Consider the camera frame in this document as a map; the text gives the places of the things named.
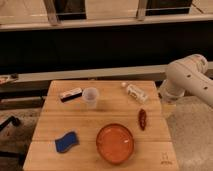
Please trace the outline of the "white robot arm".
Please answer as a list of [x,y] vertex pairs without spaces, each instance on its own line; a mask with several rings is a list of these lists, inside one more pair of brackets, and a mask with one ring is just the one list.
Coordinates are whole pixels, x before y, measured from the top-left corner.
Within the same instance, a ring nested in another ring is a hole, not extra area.
[[207,70],[208,61],[200,54],[189,55],[167,65],[166,79],[158,89],[165,118],[172,114],[176,101],[186,91],[213,108],[213,80],[205,75]]

